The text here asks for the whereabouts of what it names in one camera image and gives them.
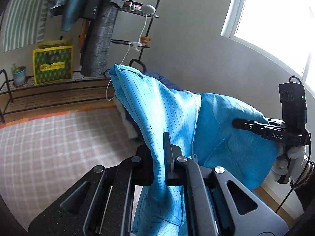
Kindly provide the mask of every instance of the green striped towel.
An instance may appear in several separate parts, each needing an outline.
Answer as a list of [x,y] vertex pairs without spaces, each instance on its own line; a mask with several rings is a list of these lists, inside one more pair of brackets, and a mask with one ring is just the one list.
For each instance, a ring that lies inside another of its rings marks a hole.
[[6,8],[3,52],[43,41],[47,11],[44,0],[11,0]]

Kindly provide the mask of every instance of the gloved hand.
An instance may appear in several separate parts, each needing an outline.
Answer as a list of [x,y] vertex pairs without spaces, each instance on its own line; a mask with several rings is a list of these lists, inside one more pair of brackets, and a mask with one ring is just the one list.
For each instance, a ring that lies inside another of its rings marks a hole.
[[[278,144],[278,149],[279,149],[278,157],[274,162],[269,173],[272,175],[274,181],[278,181],[282,175],[286,175],[288,173],[287,169],[288,161],[283,155],[285,146],[282,144]],[[308,157],[305,155],[305,150],[306,150],[305,146],[298,147],[294,146],[288,150],[288,157],[290,159],[297,159],[290,176],[290,178],[293,180],[293,183],[295,183],[295,181],[298,179],[306,165],[308,167],[300,180],[305,178],[310,169],[310,165],[307,163]]]

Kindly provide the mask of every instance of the green patterned box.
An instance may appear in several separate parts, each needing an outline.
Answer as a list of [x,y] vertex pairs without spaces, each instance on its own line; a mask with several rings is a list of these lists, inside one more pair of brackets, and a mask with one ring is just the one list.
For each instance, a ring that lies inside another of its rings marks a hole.
[[35,85],[72,78],[72,45],[33,50]]

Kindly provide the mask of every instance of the sleeve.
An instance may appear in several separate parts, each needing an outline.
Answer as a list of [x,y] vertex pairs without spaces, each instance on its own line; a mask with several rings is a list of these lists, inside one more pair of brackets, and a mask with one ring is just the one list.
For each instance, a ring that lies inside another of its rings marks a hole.
[[307,236],[314,235],[315,224],[315,162],[311,161],[311,169],[308,176],[297,186],[296,192],[302,203],[304,213],[300,216],[296,224],[289,230],[286,236]]
[[298,185],[294,185],[292,182],[290,185],[301,201],[304,211],[310,205],[313,197],[315,196],[315,162],[310,161],[310,164],[311,167],[308,176]]

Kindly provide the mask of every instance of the pink plaid rug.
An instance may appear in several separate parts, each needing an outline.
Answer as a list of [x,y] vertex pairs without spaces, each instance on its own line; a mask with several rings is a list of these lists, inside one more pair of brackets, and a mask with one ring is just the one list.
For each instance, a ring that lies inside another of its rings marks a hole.
[[95,165],[135,154],[116,108],[70,112],[0,128],[0,194],[30,222]]

